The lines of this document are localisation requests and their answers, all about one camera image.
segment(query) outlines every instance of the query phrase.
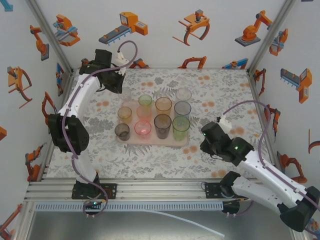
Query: white wall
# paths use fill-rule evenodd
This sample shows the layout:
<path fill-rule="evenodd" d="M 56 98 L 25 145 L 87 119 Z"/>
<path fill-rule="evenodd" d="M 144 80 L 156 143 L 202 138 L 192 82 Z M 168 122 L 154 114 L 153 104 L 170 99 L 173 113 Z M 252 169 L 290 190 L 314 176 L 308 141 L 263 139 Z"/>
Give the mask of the white wall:
<path fill-rule="evenodd" d="M 265 54 L 258 69 L 266 69 L 265 91 L 260 99 L 272 108 L 277 108 L 279 117 L 275 148 L 281 154 L 296 158 L 308 179 L 306 186 L 320 189 L 320 147 L 316 146 L 308 154 L 308 129 L 311 142 L 320 140 L 320 1 L 301 2 L 297 0 L 280 30 L 288 28 L 288 38 L 278 56 Z M 280 80 L 281 68 L 300 75 L 306 68 L 312 73 L 309 98 L 299 103 L 299 92 Z M 286 169 L 286 174 L 295 177 L 295 167 Z"/>
<path fill-rule="evenodd" d="M 37 21 L 25 1 L 9 2 L 13 5 L 12 12 L 4 12 L 3 6 L 0 7 L 0 126 L 7 130 L 7 136 L 0 141 L 0 224 L 24 199 L 28 186 L 25 154 L 50 141 L 48 127 L 41 112 L 45 91 L 57 107 L 61 106 L 63 98 L 63 95 L 57 95 L 58 58 L 55 52 L 50 48 L 49 59 L 40 60 L 36 38 L 30 33 L 30 25 L 39 26 Z M 42 33 L 39 36 L 44 43 L 48 43 Z M 22 96 L 17 91 L 8 93 L 13 88 L 8 87 L 9 66 L 19 66 L 25 70 L 32 82 L 32 87 L 25 91 L 26 96 L 32 98 L 32 101 L 21 109 L 19 106 L 25 102 Z M 25 87 L 27 80 L 22 78 L 22 83 Z M 48 113 L 53 113 L 50 107 L 46 109 Z M 37 164 L 45 158 L 47 150 L 48 145 L 42 149 L 41 156 L 36 160 Z"/>
<path fill-rule="evenodd" d="M 61 46 L 74 68 L 81 65 L 81 59 L 92 60 L 95 49 L 107 49 L 116 53 L 125 40 L 137 43 L 138 58 L 153 68 L 176 68 L 191 57 L 207 56 L 205 68 L 221 68 L 232 61 L 248 58 L 250 65 L 262 41 L 243 47 L 235 38 L 242 36 L 248 25 L 256 21 L 256 14 L 262 10 L 274 20 L 283 0 L 37 0 L 48 23 L 53 24 L 57 14 L 69 18 L 81 40 L 73 46 Z M 189 36 L 190 46 L 175 40 L 172 36 L 183 39 L 186 27 L 178 21 L 194 14 L 198 9 L 210 19 L 210 30 L 204 40 Z M 99 38 L 121 25 L 119 14 L 132 12 L 148 25 L 148 35 L 129 34 L 111 43 L 110 46 L 99 42 Z M 198 29 L 198 35 L 204 27 Z M 261 25 L 258 37 L 262 40 L 267 34 L 267 26 Z M 134 54 L 132 46 L 123 48 L 129 59 Z"/>

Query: table surface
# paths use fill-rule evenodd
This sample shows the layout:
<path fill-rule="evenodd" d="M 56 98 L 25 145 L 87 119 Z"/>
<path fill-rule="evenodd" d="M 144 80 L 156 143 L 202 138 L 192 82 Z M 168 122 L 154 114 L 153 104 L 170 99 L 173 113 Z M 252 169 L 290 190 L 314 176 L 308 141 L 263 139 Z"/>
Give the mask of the table surface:
<path fill-rule="evenodd" d="M 74 84 L 78 80 L 75 74 Z M 153 101 L 159 97 L 175 100 L 181 87 L 191 90 L 189 144 L 184 147 L 130 145 L 115 138 L 117 112 L 122 102 L 110 91 L 96 92 L 84 116 L 84 126 L 90 135 L 90 161 L 101 178 L 223 178 L 229 171 L 244 177 L 252 176 L 219 157 L 211 158 L 200 151 L 204 140 L 200 129 L 236 103 L 252 100 L 245 70 L 232 69 L 127 69 L 123 87 L 129 87 L 133 100 L 149 94 Z M 246 103 L 226 115 L 232 122 L 229 135 L 242 137 L 255 149 L 262 134 L 261 124 L 253 103 Z M 262 155 L 269 161 L 265 142 Z M 71 153 L 53 151 L 47 178 L 74 178 Z"/>

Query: clear cup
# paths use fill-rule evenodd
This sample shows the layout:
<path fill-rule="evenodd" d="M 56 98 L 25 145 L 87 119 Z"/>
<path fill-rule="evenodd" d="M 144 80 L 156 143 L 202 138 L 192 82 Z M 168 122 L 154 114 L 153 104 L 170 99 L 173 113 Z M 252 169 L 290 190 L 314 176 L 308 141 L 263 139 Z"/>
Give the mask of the clear cup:
<path fill-rule="evenodd" d="M 127 141 L 130 138 L 130 128 L 125 123 L 118 124 L 114 129 L 114 133 L 122 141 Z"/>
<path fill-rule="evenodd" d="M 144 94 L 139 97 L 138 101 L 141 106 L 151 106 L 152 97 L 150 95 Z"/>
<path fill-rule="evenodd" d="M 136 115 L 140 120 L 151 121 L 152 109 L 149 106 L 140 105 L 136 109 Z"/>
<path fill-rule="evenodd" d="M 190 121 L 185 116 L 177 116 L 172 122 L 173 137 L 176 141 L 182 141 L 188 136 Z"/>
<path fill-rule="evenodd" d="M 130 107 L 123 106 L 118 110 L 118 117 L 124 124 L 129 124 L 132 121 L 132 110 Z"/>
<path fill-rule="evenodd" d="M 128 87 L 122 88 L 122 93 L 118 94 L 119 98 L 122 100 L 122 102 L 130 102 L 131 99 L 131 90 Z"/>
<path fill-rule="evenodd" d="M 159 139 L 166 139 L 171 127 L 171 118 L 166 114 L 159 114 L 154 118 L 154 127 Z"/>
<path fill-rule="evenodd" d="M 155 101 L 156 113 L 170 116 L 172 101 L 168 97 L 160 97 Z"/>
<path fill-rule="evenodd" d="M 191 91 L 186 87 L 181 87 L 175 92 L 175 101 L 189 101 L 192 97 Z"/>
<path fill-rule="evenodd" d="M 141 120 L 134 125 L 134 131 L 142 139 L 148 139 L 151 133 L 151 124 L 148 121 Z"/>
<path fill-rule="evenodd" d="M 186 101 L 178 101 L 174 105 L 174 117 L 184 116 L 189 119 L 191 105 Z"/>

